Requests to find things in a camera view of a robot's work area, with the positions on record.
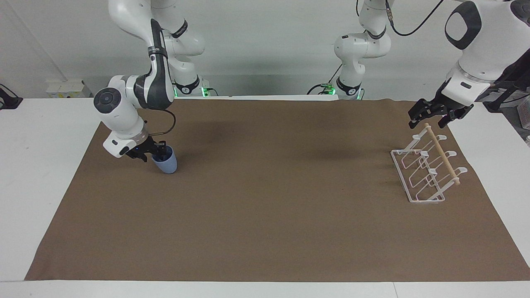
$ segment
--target wooden dowel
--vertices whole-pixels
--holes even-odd
[[[436,146],[436,150],[438,150],[438,153],[440,154],[441,159],[444,161],[445,167],[449,171],[449,174],[453,179],[458,178],[458,176],[455,173],[455,170],[453,169],[453,166],[449,162],[449,159],[445,155],[444,150],[442,149],[440,142],[438,141],[438,138],[434,134],[434,132],[431,129],[431,126],[428,123],[425,123],[425,128],[427,129],[427,132],[429,133],[430,137],[432,138],[432,141],[434,142],[434,145]],[[456,185],[460,185],[460,180],[455,180]]]

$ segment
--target black circular joint cap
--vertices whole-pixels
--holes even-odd
[[[530,0],[515,0],[510,8],[518,19],[530,26]]]
[[[94,106],[102,114],[111,113],[121,102],[121,93],[115,88],[105,88],[94,96]]]

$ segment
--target light blue plastic cup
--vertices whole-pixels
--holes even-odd
[[[159,156],[151,156],[156,166],[166,174],[173,174],[177,169],[177,162],[175,152],[170,146],[166,146],[167,153],[164,157],[160,158]]]

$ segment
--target white robotic arm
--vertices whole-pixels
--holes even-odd
[[[103,123],[112,130],[103,146],[115,157],[128,155],[147,161],[145,153],[157,156],[166,153],[165,142],[154,142],[136,109],[168,108],[175,96],[169,61],[178,54],[198,55],[204,50],[204,42],[189,32],[187,22],[175,16],[175,10],[175,0],[109,0],[112,20],[125,32],[146,42],[151,60],[149,73],[115,76],[94,97]],[[194,72],[191,66],[188,64],[187,69]],[[186,72],[181,77],[200,81],[196,73]]]
[[[392,6],[394,0],[388,0]],[[356,98],[365,75],[361,59],[383,57],[390,51],[392,42],[386,33],[388,22],[385,0],[364,1],[359,22],[363,33],[352,33],[339,37],[335,42],[335,54],[342,61],[342,70],[334,82],[340,98]]]
[[[503,71],[530,49],[530,0],[472,0],[459,5],[445,26],[447,39],[463,51],[431,101],[409,111],[410,127],[435,115],[445,127],[462,119]]]

